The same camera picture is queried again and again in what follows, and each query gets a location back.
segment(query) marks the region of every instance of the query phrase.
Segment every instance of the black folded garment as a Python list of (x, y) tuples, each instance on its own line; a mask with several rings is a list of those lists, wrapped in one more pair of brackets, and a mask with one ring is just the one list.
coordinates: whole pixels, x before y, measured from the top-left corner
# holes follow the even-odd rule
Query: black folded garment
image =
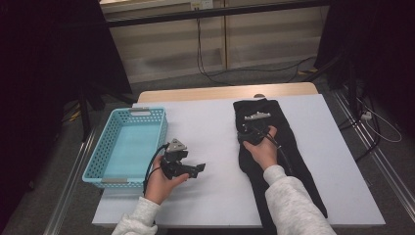
[[(268, 101), (266, 99), (257, 101), (238, 101), (234, 103), (234, 109), (236, 128), (241, 133), (245, 131), (245, 128), (243, 127), (243, 124), (246, 123), (245, 117), (254, 115), (257, 112), (271, 114), (271, 117), (264, 118), (263, 120), (267, 125), (273, 125), (277, 128), (275, 140), (282, 146), (288, 157), (294, 176), (302, 182), (314, 205), (321, 210), (325, 217), (327, 217), (327, 210), (320, 198), (312, 175), (297, 148), (293, 130), (290, 128), (278, 102), (276, 100)], [(287, 164), (282, 158), (278, 159), (278, 165), (287, 172)], [(256, 207), (265, 232), (267, 234), (276, 234), (276, 228), (265, 200), (265, 191), (268, 189), (269, 185), (263, 179), (262, 168), (254, 161), (251, 153), (242, 144), (239, 151), (239, 167), (248, 176), (251, 185), (253, 186)]]

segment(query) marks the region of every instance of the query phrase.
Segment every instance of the gray carpet floor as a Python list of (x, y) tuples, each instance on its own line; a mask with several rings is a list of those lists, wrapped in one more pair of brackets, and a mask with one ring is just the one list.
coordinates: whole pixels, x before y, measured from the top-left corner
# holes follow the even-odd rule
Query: gray carpet floor
[[(213, 76), (212, 79), (233, 85), (283, 83), (297, 73), (296, 67), (279, 71), (295, 63), (284, 63), (278, 65), (266, 65), (250, 68), (250, 70), (231, 71), (221, 75)], [(311, 69), (312, 60), (306, 61), (299, 66), (299, 71)], [(292, 82), (301, 81), (304, 76), (297, 75)], [(346, 119), (332, 91), (328, 88), (327, 77), (315, 80), (320, 94), (323, 94), (327, 105), (337, 123)], [(172, 77), (169, 79), (142, 82), (132, 84), (133, 94), (128, 95), (136, 99), (143, 91), (164, 90), (177, 88), (212, 87), (225, 84), (213, 82), (201, 74)], [(107, 107), (103, 111), (90, 109), (90, 116), (95, 125), (109, 115), (113, 108), (127, 107), (112, 97), (104, 96)], [(392, 122), (391, 116), (375, 100), (377, 113)], [(384, 122), (380, 122), (382, 133), (390, 138), (395, 138), (394, 131)], [(361, 140), (357, 137), (353, 128), (342, 131), (344, 139), (354, 157), (365, 152)], [(75, 162), (75, 158), (81, 147), (82, 123), (80, 118), (75, 121), (63, 123), (62, 132), (53, 146), (48, 161), (44, 164), (38, 177), (34, 179), (34, 190), (27, 192), (12, 215), (8, 226), (2, 234), (43, 234), (54, 207), (64, 189), (65, 182)], [(415, 191), (415, 145), (414, 138), (402, 131), (402, 141), (390, 143), (381, 141), (379, 148), (388, 157), (391, 165), (401, 177), (402, 181), (412, 191)], [(415, 223), (408, 215), (390, 184), (383, 176), (369, 155), (358, 167), (363, 177), (370, 182), (369, 189), (386, 221), (385, 226), (371, 228), (335, 228), (338, 234), (415, 234)], [(111, 234), (111, 228), (103, 228), (91, 224), (95, 209), (100, 200), (101, 190), (87, 183), (81, 182), (76, 185), (70, 207), (62, 223), (60, 234)], [(260, 229), (172, 229), (161, 230), (160, 234), (262, 234)]]

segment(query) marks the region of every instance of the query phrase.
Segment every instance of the gray sweatshirt sleeve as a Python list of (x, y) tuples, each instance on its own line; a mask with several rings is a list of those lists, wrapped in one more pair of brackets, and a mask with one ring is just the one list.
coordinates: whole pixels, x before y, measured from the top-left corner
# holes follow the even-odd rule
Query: gray sweatshirt sleeve
[(265, 198), (279, 235), (336, 234), (301, 181), (287, 176), (279, 165), (267, 168), (263, 177), (270, 185)]
[(116, 226), (113, 235), (153, 235), (157, 226), (153, 221), (161, 206), (140, 197), (137, 207), (132, 214), (124, 214)]

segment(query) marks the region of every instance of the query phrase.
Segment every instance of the black horizontal bar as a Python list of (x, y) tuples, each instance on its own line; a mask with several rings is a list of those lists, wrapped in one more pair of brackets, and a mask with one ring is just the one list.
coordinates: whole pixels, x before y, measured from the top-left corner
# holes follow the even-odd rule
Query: black horizontal bar
[(251, 5), (251, 6), (242, 6), (242, 7), (215, 8), (215, 9), (208, 9), (208, 10), (171, 13), (171, 14), (163, 14), (163, 15), (148, 16), (148, 17), (114, 19), (114, 20), (107, 20), (106, 23), (66, 24), (66, 25), (62, 25), (61, 28), (80, 28), (80, 27), (104, 26), (104, 25), (108, 27), (120, 27), (120, 26), (131, 26), (131, 25), (137, 25), (137, 24), (175, 22), (175, 21), (183, 21), (183, 20), (191, 20), (191, 19), (242, 15), (242, 14), (249, 14), (249, 13), (274, 12), (274, 11), (292, 10), (292, 9), (300, 9), (300, 8), (321, 7), (321, 6), (328, 6), (333, 1), (334, 0), (298, 0), (298, 1), (291, 1), (291, 2)]

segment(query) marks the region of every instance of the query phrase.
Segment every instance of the white table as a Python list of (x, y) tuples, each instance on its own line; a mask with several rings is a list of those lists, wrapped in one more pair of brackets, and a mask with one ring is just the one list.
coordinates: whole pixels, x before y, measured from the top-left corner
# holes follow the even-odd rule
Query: white table
[[(385, 224), (321, 95), (276, 99), (296, 136), (334, 226)], [(197, 179), (177, 187), (156, 218), (160, 227), (259, 227), (254, 195), (238, 166), (233, 102), (240, 98), (140, 103), (166, 108), (166, 141), (188, 146), (183, 164), (206, 163)], [(132, 212), (141, 192), (106, 189), (93, 223), (115, 226)]]

